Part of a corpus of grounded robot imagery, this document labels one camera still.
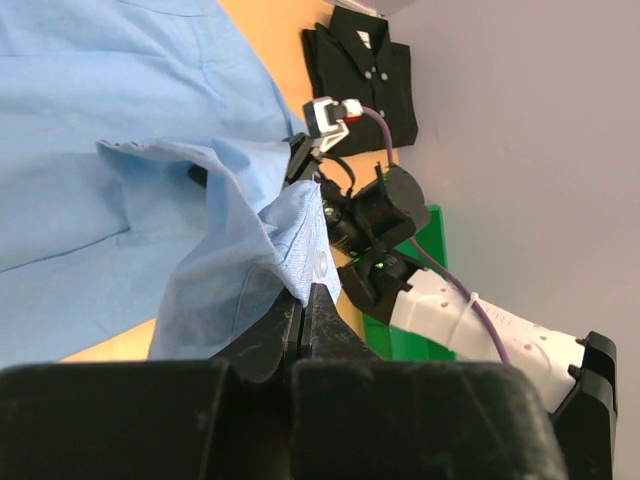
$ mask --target white button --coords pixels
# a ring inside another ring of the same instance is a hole
[[[316,271],[316,277],[324,278],[327,275],[329,263],[327,262],[327,254],[325,252],[318,252],[313,268]]]

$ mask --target cable tie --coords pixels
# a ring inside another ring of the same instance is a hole
[[[458,319],[456,320],[456,324],[453,327],[453,331],[451,332],[451,335],[449,336],[449,345],[453,344],[453,339],[456,336],[456,332],[458,331],[458,327],[460,326],[460,323],[462,322],[462,319],[464,318],[464,316],[467,313],[469,313],[469,310],[471,310],[471,306],[473,305],[473,303],[476,302],[479,299],[480,299],[480,295],[478,295],[477,292],[472,292],[471,293],[471,296],[469,297],[469,301],[467,302],[467,304],[460,311],[460,315],[458,316]]]

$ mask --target gray wall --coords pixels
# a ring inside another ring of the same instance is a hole
[[[487,300],[618,346],[616,478],[640,478],[640,2],[422,0],[418,143],[450,264]]]
[[[335,3],[335,0],[328,0],[329,3]],[[357,0],[357,2],[365,7],[373,8],[378,13],[388,16],[399,12],[403,8],[414,4],[418,0]]]

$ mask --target robotic arm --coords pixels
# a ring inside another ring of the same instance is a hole
[[[347,121],[361,115],[354,102],[322,98],[305,106],[317,164],[328,150],[324,147],[348,135]],[[397,252],[397,245],[427,225],[429,213],[408,172],[391,164],[384,173],[377,165],[376,174],[354,197],[343,195],[331,180],[319,180],[331,243],[352,258],[338,270],[352,303],[383,324],[447,347],[461,360],[498,361],[490,336],[471,309],[477,301],[512,365],[535,386],[567,463],[611,471],[618,414],[614,343],[596,332],[577,339],[549,330],[476,295],[465,299],[434,270]]]

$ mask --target green box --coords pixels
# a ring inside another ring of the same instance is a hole
[[[426,207],[431,212],[431,222],[416,235],[418,244],[442,266],[447,267],[447,249],[444,239],[442,210],[437,205]],[[398,251],[420,259],[418,253],[406,241],[398,246]],[[387,327],[377,320],[364,317],[367,343],[378,355],[389,360],[455,360],[456,355],[431,340],[412,333]]]

